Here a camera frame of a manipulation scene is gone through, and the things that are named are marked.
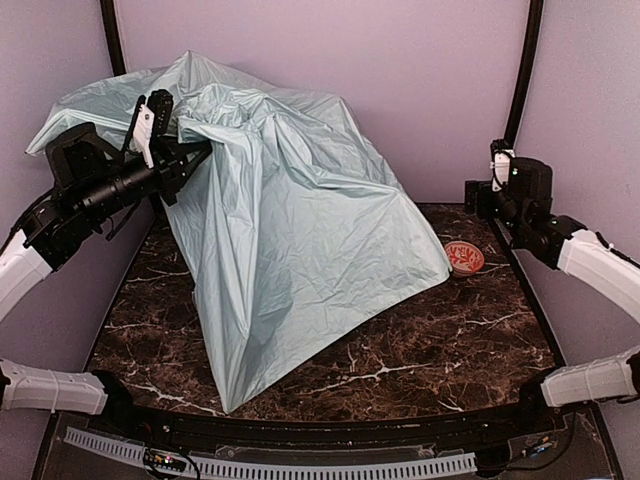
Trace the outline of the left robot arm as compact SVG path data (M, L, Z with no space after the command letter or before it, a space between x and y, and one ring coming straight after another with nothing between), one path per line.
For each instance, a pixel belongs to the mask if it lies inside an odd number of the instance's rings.
M181 143L154 134L151 159L119 150L94 124L76 125L45 149L53 187L21 214L1 248L1 314L7 316L40 282L57 272L115 214L132 216L157 194L172 205L211 154L207 141ZM105 372L72 373L1 362L3 410L39 409L101 415L128 404L125 387Z

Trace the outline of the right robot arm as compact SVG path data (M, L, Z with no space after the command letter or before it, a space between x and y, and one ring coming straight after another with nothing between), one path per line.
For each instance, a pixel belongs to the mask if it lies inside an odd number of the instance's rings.
M490 180L467 182L468 211L499 221L511 248L530 252L638 319L638 262L615 249L601 233L570 216L552 214L552 169L506 149L493 153L490 168ZM610 399L633 402L639 398L639 349L560 367L528 386L549 408Z

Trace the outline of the mint green folding umbrella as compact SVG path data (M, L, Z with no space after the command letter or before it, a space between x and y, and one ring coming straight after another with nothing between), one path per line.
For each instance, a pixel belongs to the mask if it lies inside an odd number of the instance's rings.
M342 98L195 52L62 97L27 153L84 121L121 145L138 97L159 89L174 99L170 133L212 148L166 214L225 412L449 277L434 230Z

